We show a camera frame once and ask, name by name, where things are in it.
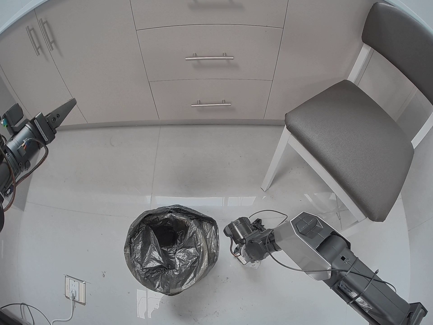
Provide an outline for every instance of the chair backrest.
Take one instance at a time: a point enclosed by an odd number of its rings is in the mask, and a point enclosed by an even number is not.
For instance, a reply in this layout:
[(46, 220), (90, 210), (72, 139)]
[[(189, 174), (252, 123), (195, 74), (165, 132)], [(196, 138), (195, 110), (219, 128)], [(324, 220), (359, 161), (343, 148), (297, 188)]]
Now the chair backrest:
[(433, 35), (406, 12), (375, 3), (362, 41), (398, 68), (433, 104)]

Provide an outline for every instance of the chair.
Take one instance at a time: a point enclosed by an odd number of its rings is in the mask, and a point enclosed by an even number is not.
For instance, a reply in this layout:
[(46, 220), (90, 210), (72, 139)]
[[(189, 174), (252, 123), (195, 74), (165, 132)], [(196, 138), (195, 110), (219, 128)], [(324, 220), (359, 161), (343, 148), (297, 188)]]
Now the chair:
[(357, 86), (375, 50), (433, 103), (433, 35), (400, 9), (375, 3), (367, 15), (362, 41), (347, 80), (286, 114), (283, 133), (262, 184), (266, 191), (290, 144), (357, 219), (345, 235), (387, 218), (408, 174), (414, 148), (433, 126), (432, 114), (410, 141)]

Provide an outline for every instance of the electrical outlet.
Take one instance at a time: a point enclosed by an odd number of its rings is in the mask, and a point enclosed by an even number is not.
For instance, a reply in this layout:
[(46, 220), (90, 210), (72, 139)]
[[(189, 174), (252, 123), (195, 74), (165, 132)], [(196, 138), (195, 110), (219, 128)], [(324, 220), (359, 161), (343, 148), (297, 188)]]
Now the electrical outlet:
[(64, 295), (70, 299), (71, 291), (75, 293), (75, 302), (86, 304), (86, 282), (71, 276), (64, 277)]

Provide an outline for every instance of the robotic arm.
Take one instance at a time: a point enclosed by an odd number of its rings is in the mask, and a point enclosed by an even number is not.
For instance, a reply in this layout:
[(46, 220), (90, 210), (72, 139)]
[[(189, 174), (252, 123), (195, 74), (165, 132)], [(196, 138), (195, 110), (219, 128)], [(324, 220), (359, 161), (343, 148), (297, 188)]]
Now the robotic arm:
[[(0, 141), (0, 231), (4, 225), (4, 213), (1, 203), (5, 197), (12, 194), (12, 199), (4, 209), (5, 211), (14, 201), (15, 186), (28, 177), (42, 162), (48, 154), (47, 144), (51, 143), (56, 134), (56, 128), (62, 124), (63, 120), (76, 105), (77, 101), (71, 99), (51, 113), (44, 116), (38, 113), (31, 120), (23, 119), (23, 110), (18, 104), (13, 105), (3, 116), (1, 123), (7, 128), (12, 137), (5, 141)], [(29, 172), (20, 179), (17, 177), (30, 166), (30, 160), (37, 152), (44, 147), (46, 155)]]
[(398, 296), (378, 271), (355, 256), (345, 237), (316, 215), (302, 212), (275, 229), (241, 217), (224, 234), (237, 244), (232, 254), (243, 265), (283, 250), (300, 271), (325, 282), (371, 325), (419, 325), (427, 314), (421, 303), (409, 304)]

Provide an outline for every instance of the black plastic bag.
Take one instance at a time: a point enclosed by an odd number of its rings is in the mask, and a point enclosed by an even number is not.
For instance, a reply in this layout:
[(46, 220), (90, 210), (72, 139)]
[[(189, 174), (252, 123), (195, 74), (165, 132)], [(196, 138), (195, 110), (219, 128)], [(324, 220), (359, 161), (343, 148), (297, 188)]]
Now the black plastic bag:
[(205, 277), (218, 260), (218, 225), (175, 204), (142, 213), (131, 224), (125, 259), (146, 288), (176, 295)]

